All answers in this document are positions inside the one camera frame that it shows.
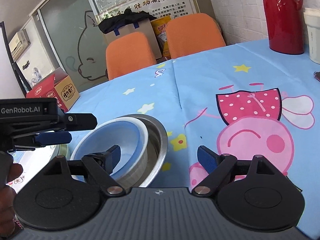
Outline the person's left hand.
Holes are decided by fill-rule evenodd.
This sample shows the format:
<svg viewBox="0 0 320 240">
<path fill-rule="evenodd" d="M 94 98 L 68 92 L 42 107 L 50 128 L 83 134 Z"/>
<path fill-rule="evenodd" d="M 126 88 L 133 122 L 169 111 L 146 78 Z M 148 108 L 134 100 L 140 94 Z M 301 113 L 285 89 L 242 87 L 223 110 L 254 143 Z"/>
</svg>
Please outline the person's left hand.
<svg viewBox="0 0 320 240">
<path fill-rule="evenodd" d="M 22 172 L 23 167 L 18 163 L 13 163 L 10 167 L 7 181 L 11 182 L 17 179 L 22 174 Z M 15 213 L 13 208 L 13 201 L 15 199 L 15 196 L 16 192 L 13 188 L 5 186 L 3 187 L 3 189 L 1 189 L 1 237 L 10 236 L 15 230 Z"/>
</svg>

